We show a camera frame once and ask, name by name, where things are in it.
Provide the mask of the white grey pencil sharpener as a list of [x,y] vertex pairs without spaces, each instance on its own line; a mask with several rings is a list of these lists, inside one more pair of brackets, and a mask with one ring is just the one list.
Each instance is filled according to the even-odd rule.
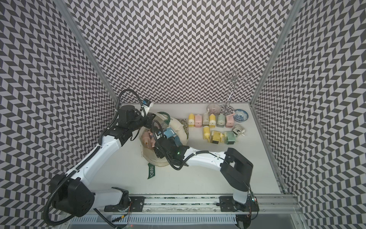
[[241,125],[235,125],[232,129],[235,137],[239,137],[240,135],[245,136],[246,129]]

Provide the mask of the white cartoon pencil sharpener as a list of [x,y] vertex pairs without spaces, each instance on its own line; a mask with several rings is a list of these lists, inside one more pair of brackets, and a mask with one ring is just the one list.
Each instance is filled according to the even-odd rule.
[[203,117],[202,117],[202,126],[209,126],[209,114],[208,113],[204,113]]

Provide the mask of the yellow block pencil sharpener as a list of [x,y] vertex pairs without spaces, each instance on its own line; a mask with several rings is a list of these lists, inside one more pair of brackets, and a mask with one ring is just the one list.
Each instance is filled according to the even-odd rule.
[[191,113],[188,117],[188,126],[195,127],[195,115]]

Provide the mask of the mint green pencil sharpener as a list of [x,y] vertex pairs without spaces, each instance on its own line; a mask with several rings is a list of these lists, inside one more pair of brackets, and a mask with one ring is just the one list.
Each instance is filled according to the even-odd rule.
[[217,127],[225,127],[226,125],[226,116],[224,114],[219,114],[216,121]]

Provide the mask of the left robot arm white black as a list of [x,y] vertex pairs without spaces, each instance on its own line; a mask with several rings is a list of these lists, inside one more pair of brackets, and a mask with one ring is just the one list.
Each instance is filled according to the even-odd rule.
[[118,150],[126,149],[134,131],[150,127],[153,115],[149,114],[151,102],[143,102],[141,110],[124,105],[116,112],[112,124],[102,132],[97,146],[75,167],[64,175],[55,175],[50,182],[51,195],[44,208],[44,216],[53,207],[71,215],[81,217],[91,209],[119,205],[128,207],[128,192],[117,187],[106,187],[101,191],[90,188],[94,176],[105,162]]

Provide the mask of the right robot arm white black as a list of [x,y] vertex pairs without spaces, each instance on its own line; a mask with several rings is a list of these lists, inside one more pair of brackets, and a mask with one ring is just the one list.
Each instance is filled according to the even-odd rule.
[[250,186],[254,165],[236,149],[228,148],[222,152],[198,150],[189,146],[177,146],[173,141],[161,137],[153,150],[158,158],[167,159],[169,165],[177,171],[184,166],[219,171],[234,188],[233,208],[230,211],[259,212],[257,198]]

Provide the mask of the small yellow black sharpener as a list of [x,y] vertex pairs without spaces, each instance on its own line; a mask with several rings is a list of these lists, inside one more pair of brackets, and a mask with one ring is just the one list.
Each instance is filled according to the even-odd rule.
[[219,131],[211,131],[210,143],[219,144],[224,143],[224,134]]

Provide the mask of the pink rounded pencil sharpener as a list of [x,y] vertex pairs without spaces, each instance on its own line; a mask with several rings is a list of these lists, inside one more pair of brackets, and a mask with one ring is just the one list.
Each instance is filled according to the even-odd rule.
[[203,126],[203,116],[201,114],[196,114],[194,117],[194,127],[201,128]]

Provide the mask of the pink block pencil sharpener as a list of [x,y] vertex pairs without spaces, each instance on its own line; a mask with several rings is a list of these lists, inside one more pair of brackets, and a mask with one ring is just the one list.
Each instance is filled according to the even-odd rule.
[[232,128],[234,126],[234,115],[229,114],[226,116],[226,128]]

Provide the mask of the green block pencil sharpener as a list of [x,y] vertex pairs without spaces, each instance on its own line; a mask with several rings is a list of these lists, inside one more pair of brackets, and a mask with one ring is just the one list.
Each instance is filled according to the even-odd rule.
[[233,131],[225,131],[224,132],[224,143],[226,145],[234,145],[236,142],[236,135]]

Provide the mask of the blue round pencil sharpener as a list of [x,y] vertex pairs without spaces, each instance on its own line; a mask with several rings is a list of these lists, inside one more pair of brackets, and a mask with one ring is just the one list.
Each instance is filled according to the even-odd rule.
[[172,128],[168,127],[165,131],[164,131],[164,135],[166,136],[166,138],[171,138],[171,137],[175,137],[176,133],[173,131]]

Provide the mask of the yellow round pencil sharpener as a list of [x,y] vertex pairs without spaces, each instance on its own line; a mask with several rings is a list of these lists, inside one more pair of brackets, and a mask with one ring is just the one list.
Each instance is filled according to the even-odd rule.
[[216,115],[215,114],[210,114],[210,116],[209,116],[209,127],[210,128],[216,127]]

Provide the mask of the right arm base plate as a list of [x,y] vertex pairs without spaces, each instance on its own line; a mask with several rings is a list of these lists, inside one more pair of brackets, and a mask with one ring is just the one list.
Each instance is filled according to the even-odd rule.
[[220,196],[219,202],[216,206],[220,208],[221,212],[259,212],[259,205],[255,198],[247,196],[244,203],[235,201],[232,196]]

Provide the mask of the small pink sharpener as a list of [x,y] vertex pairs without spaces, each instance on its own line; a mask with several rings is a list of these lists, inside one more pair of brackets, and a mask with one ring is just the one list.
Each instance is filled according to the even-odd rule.
[[155,140],[154,140],[154,138],[151,137],[151,134],[149,131],[144,131],[141,139],[142,139],[142,143],[145,146],[145,148],[148,148],[148,149],[154,148]]

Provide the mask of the cream canvas tote bag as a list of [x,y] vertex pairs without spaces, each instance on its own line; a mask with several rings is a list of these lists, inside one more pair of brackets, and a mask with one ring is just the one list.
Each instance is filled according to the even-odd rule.
[[[176,119],[171,117],[166,112],[150,113],[149,117],[157,120],[161,127],[160,131],[158,126],[154,128],[158,131],[157,136],[161,137],[165,135],[168,140],[175,143],[176,146],[186,145],[189,138],[188,123],[185,119]],[[156,167],[165,167],[169,165],[168,160],[163,153],[159,153],[155,148],[155,139],[150,131],[150,128],[145,128],[140,136],[142,143],[142,156],[148,162],[148,178],[151,179],[155,176]]]

